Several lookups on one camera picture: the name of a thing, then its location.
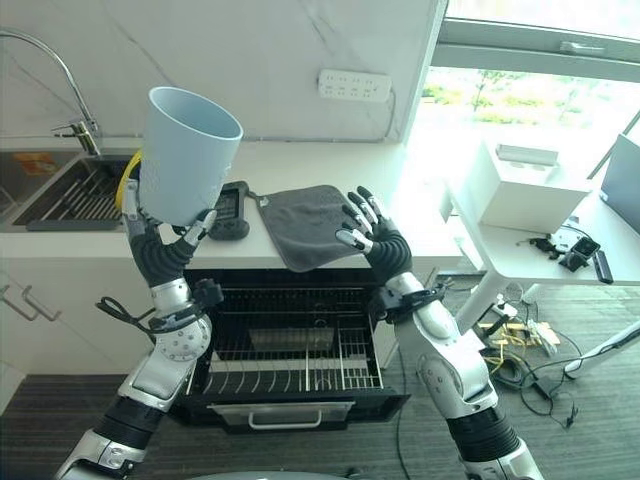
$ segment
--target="gray towel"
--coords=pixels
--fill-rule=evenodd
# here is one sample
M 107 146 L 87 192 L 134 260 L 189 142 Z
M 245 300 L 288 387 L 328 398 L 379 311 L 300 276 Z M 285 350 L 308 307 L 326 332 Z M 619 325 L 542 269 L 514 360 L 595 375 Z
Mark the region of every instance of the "gray towel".
M 258 203 L 271 240 L 290 270 L 307 272 L 358 253 L 335 238 L 342 222 L 351 222 L 342 211 L 348 200 L 336 187 L 319 185 L 250 196 Z

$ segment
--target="dishwasher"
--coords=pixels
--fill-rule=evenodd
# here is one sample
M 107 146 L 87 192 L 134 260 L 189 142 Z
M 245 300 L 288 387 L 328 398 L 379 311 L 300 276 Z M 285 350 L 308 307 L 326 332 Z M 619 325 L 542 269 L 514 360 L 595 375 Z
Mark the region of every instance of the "dishwasher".
M 222 286 L 209 350 L 171 415 L 230 433 L 343 429 L 386 421 L 408 395 L 385 387 L 373 344 L 369 269 L 187 270 Z

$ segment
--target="yellow tube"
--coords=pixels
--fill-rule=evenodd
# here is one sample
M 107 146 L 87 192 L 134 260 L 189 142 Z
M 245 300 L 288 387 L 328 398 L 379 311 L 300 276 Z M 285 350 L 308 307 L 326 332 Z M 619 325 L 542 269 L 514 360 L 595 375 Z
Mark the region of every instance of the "yellow tube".
M 122 210 L 122 192 L 124 191 L 124 186 L 129 179 L 129 175 L 131 175 L 131 171 L 142 161 L 142 151 L 138 150 L 133 154 L 131 160 L 127 164 L 127 168 L 124 169 L 124 173 L 120 178 L 120 183 L 118 184 L 118 190 L 116 190 L 116 208 L 118 210 Z

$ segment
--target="kitchen counter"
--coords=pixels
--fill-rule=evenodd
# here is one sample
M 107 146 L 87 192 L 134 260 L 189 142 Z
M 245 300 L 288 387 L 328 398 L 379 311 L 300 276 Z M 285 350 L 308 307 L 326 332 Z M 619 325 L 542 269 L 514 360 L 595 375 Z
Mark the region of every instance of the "kitchen counter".
M 125 148 L 122 142 L 112 147 Z M 401 145 L 329 143 L 242 143 L 227 181 L 245 180 L 258 194 L 334 185 L 345 194 L 363 185 L 388 206 L 407 237 L 414 268 L 430 272 L 455 266 L 461 253 L 440 217 L 422 176 L 406 160 Z M 249 235 L 238 242 L 203 240 L 193 268 L 284 268 L 255 202 L 245 200 Z M 163 237 L 173 235 L 161 227 Z M 21 232 L 0 234 L 0 258 L 130 258 L 123 232 Z M 366 267 L 360 255 L 338 260 L 330 267 Z

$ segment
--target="kitchen sink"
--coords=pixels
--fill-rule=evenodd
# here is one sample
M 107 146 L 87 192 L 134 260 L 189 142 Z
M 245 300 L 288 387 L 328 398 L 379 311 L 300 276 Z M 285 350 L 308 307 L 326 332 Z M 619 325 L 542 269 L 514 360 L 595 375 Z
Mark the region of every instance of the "kitchen sink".
M 115 193 L 131 155 L 80 158 L 11 222 L 27 231 L 104 231 L 120 226 Z
M 38 190 L 77 157 L 77 151 L 1 151 L 0 225 L 15 216 Z

